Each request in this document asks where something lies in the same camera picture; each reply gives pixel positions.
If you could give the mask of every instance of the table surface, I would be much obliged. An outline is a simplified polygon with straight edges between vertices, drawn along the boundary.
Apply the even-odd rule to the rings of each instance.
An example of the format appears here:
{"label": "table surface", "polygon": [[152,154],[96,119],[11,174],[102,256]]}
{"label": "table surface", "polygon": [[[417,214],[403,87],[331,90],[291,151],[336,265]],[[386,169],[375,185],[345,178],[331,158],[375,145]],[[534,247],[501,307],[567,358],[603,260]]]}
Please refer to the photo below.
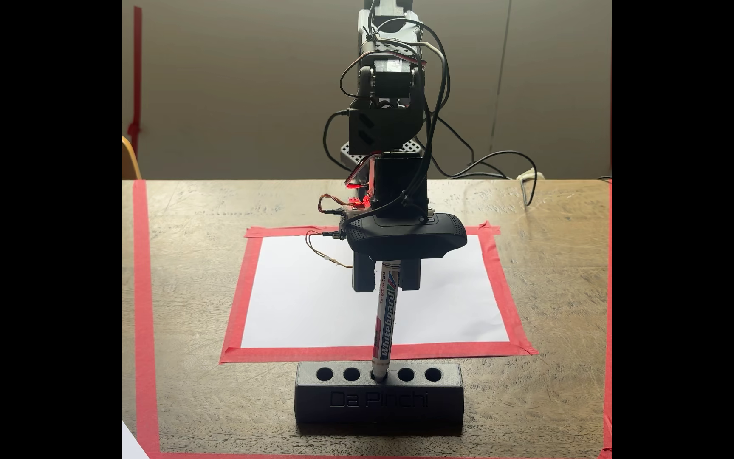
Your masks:
{"label": "table surface", "polygon": [[[431,207],[488,220],[535,356],[460,363],[460,431],[294,421],[296,363],[218,365],[243,234],[336,224],[341,181],[148,181],[158,413],[164,453],[596,457],[603,444],[608,184],[429,181]],[[123,182],[123,421],[136,433],[132,182]]]}

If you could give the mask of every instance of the wall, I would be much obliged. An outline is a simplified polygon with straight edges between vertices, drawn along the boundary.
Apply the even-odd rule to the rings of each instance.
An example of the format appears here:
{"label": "wall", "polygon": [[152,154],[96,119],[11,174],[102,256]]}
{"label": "wall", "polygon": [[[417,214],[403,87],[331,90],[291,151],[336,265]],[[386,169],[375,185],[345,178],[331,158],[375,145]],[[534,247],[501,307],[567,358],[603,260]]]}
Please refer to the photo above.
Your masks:
{"label": "wall", "polygon": [[[342,177],[325,157],[321,132],[328,116],[349,102],[338,82],[356,56],[360,5],[361,0],[125,1],[121,130],[126,133],[132,119],[132,18],[133,6],[140,6],[138,160],[144,178]],[[413,10],[435,30],[449,58],[452,94],[442,118],[474,146],[476,158],[490,148],[519,150],[548,178],[607,173],[610,2],[513,0],[506,38],[508,9],[506,0],[414,2]],[[432,53],[425,59],[433,105],[440,65]],[[355,79],[345,84],[354,88]],[[341,117],[329,136],[335,157],[345,141]],[[448,172],[469,161],[468,151],[442,126],[433,145]],[[510,175],[529,167],[513,156],[492,161]]]}

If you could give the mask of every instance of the red tape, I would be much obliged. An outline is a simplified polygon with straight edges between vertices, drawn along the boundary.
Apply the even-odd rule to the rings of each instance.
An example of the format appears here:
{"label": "red tape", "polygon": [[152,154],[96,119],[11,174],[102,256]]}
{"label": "red tape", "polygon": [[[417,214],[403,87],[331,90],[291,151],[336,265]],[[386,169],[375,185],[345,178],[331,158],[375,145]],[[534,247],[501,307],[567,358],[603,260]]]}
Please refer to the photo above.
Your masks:
{"label": "red tape", "polygon": [[158,390],[155,386],[155,337],[152,315],[152,264],[146,181],[132,184],[135,228],[135,399],[137,438],[144,451],[160,451]]}
{"label": "red tape", "polygon": [[132,150],[135,151],[135,158],[138,157],[138,137],[140,134],[140,52],[143,43],[143,11],[139,7],[135,7],[135,66],[133,69],[134,80],[133,100],[132,100],[132,123],[127,129],[127,135],[132,143]]}
{"label": "red tape", "polygon": [[[137,439],[149,459],[390,459],[389,456],[316,456],[299,454],[235,454],[235,453],[161,453],[160,429],[158,425],[158,390],[155,377],[155,339],[154,317],[152,312],[152,264],[149,247],[149,219],[146,196],[146,181],[135,181],[132,184],[132,216],[134,222],[135,243],[135,390],[136,390],[136,425]],[[487,222],[476,227],[467,228],[468,235],[481,228],[488,228],[489,236],[500,234],[499,228]],[[246,261],[256,259],[249,255],[248,248],[255,240],[252,236],[243,255]],[[251,252],[259,258],[260,250],[254,245]],[[607,352],[605,364],[605,446],[600,457],[610,458],[610,245],[608,245],[608,278],[607,278]],[[396,459],[424,459],[423,456],[396,456]]]}
{"label": "red tape", "polygon": [[[231,303],[229,324],[226,328],[220,363],[239,362],[321,362],[325,360],[370,360],[372,346],[327,346],[327,347],[279,347],[244,348],[242,335],[246,328],[246,316],[254,287],[254,276],[260,258],[263,238],[279,236],[303,236],[308,231],[337,231],[336,226],[285,226],[264,228],[252,226],[245,234],[248,238],[243,255],[237,290]],[[505,281],[503,267],[497,256],[494,235],[500,235],[500,227],[488,221],[478,226],[466,226],[467,235],[476,235],[480,240],[486,274],[492,284],[497,307],[505,324],[508,341],[430,343],[395,345],[392,356],[396,359],[446,359],[454,357],[485,357],[499,355],[536,355],[538,352],[525,338],[523,324],[517,314],[514,299]]]}

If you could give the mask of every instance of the white paper sheet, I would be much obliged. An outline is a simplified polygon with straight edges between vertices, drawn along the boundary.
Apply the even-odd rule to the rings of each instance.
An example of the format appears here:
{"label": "white paper sheet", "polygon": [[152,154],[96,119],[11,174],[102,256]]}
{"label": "white paper sheet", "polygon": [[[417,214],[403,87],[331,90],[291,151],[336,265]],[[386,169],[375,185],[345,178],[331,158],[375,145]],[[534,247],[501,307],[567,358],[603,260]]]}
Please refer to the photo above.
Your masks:
{"label": "white paper sheet", "polygon": [[[393,344],[509,340],[480,241],[467,239],[443,258],[422,260],[420,290],[399,292]],[[311,242],[351,264],[347,241]],[[353,292],[351,276],[311,252],[304,236],[263,238],[242,347],[371,346],[378,293]]]}
{"label": "white paper sheet", "polygon": [[129,432],[127,423],[123,423],[123,459],[149,459],[144,449],[135,439],[135,435]]}

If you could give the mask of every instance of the pen holder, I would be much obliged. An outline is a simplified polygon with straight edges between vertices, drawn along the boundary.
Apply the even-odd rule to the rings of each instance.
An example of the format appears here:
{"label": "pen holder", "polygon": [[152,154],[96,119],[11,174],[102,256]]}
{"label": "pen holder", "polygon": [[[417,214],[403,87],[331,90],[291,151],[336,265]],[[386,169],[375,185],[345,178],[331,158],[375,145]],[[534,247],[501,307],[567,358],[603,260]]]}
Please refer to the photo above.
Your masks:
{"label": "pen holder", "polygon": [[300,362],[294,415],[298,423],[463,422],[463,379],[457,363],[390,362],[387,378],[371,362]]}

